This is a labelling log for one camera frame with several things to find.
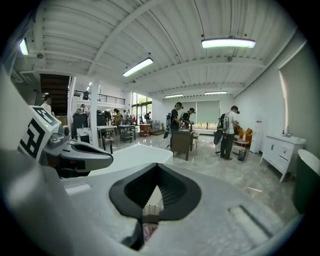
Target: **cabinet drawer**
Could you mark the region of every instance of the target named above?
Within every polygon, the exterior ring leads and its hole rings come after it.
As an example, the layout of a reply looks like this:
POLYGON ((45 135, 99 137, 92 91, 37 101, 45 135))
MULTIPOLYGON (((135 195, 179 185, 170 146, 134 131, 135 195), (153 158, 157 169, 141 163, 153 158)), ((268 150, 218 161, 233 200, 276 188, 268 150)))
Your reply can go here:
POLYGON ((289 161, 293 153, 293 148, 288 145, 280 145, 278 153, 279 153, 279 156, 289 161))
POLYGON ((275 159, 275 166, 277 168, 277 170, 284 174, 285 170, 288 167, 288 160, 284 159, 283 157, 281 157, 280 155, 275 159))

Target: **white t-shirt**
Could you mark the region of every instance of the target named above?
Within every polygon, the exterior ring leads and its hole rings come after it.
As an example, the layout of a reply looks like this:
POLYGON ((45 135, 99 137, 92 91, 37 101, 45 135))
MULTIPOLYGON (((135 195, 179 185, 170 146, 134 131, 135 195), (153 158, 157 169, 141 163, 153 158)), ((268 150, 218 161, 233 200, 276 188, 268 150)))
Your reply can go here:
POLYGON ((47 103, 43 103, 40 107, 44 108, 49 114, 51 114, 51 106, 47 103))
POLYGON ((229 118, 229 127, 225 131, 227 134, 234 134, 234 121, 237 121, 237 114, 233 111, 229 111, 228 113, 225 114, 226 117, 229 118))

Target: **fluorescent light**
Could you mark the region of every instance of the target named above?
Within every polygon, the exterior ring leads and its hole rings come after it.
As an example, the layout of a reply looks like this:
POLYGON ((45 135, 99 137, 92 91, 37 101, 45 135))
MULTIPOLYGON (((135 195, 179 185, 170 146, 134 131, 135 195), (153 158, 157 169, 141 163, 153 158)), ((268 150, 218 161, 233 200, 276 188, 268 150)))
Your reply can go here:
POLYGON ((164 97, 169 99, 169 98, 182 97, 182 96, 183 96, 183 94, 176 94, 176 95, 168 95, 168 96, 164 96, 164 97))
POLYGON ((201 41, 203 48, 212 47, 245 47, 254 48, 256 41, 251 39, 241 39, 241 38, 213 38, 205 39, 201 41))
POLYGON ((29 54, 26 40, 23 39, 19 46, 20 46, 21 53, 23 55, 28 55, 29 54))
POLYGON ((145 68, 146 66, 152 64, 154 61, 151 58, 146 58, 145 60, 141 61, 137 65, 135 65, 133 68, 129 69, 127 72, 123 73, 124 77, 128 77, 132 75, 133 73, 145 68))
POLYGON ((211 91, 211 92, 205 92, 204 95, 215 95, 215 94, 227 94, 226 91, 211 91))

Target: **glass door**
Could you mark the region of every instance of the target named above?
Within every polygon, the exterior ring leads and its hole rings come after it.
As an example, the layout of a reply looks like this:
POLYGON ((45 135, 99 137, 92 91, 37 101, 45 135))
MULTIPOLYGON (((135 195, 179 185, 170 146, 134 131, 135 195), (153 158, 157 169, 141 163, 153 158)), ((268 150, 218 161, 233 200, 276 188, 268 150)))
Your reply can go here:
POLYGON ((137 107, 136 116, 137 116, 136 123, 139 125, 140 120, 141 120, 141 107, 140 106, 137 107))
POLYGON ((141 107, 141 116, 143 118, 143 122, 146 123, 145 114, 147 113, 147 106, 141 107))

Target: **floor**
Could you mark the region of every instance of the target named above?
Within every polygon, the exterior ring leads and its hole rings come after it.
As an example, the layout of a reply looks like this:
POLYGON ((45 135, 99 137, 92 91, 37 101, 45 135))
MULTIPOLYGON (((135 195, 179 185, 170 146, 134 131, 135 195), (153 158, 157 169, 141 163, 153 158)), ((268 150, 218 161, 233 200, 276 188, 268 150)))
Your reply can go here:
MULTIPOLYGON (((169 140, 163 140, 163 134, 137 137, 131 143, 114 144, 113 151, 136 144, 165 149, 169 140)), ((268 205, 284 224, 298 215, 291 199, 294 181, 287 178, 280 183, 281 174, 265 161, 260 164, 260 154, 253 154, 248 150, 245 161, 241 162, 236 154, 231 153, 232 160, 224 160, 215 152, 214 137, 200 135, 198 147, 189 153, 189 161, 185 161, 184 154, 175 154, 173 164, 232 184, 268 205)))

